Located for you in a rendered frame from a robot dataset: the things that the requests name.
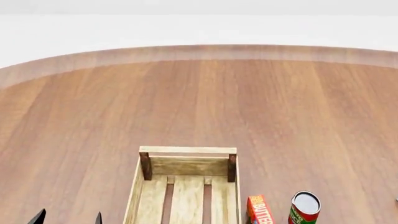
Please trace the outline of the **light wooden slatted tray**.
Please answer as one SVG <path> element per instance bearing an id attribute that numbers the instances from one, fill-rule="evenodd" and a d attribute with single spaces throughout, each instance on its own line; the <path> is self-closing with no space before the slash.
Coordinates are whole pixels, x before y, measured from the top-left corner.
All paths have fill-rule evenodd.
<path id="1" fill-rule="evenodd" d="M 168 185 L 169 224 L 203 224 L 207 185 L 210 223 L 243 224 L 235 147 L 140 147 L 123 224 L 161 224 Z"/>

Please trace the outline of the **orange butter box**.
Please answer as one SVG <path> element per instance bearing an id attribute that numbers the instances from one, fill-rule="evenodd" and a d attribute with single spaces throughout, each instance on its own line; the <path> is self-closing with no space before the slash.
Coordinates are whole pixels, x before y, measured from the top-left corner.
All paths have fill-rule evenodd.
<path id="1" fill-rule="evenodd" d="M 249 196 L 246 205 L 250 224 L 274 224 L 271 211 L 263 195 Z"/>

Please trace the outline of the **red green tomato sauce can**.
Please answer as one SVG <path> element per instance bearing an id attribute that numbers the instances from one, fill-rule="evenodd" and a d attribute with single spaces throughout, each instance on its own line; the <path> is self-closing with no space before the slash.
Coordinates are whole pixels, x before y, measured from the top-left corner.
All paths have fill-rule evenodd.
<path id="1" fill-rule="evenodd" d="M 292 197 L 288 224 L 316 224 L 320 210 L 321 203 L 315 194 L 297 192 Z"/>

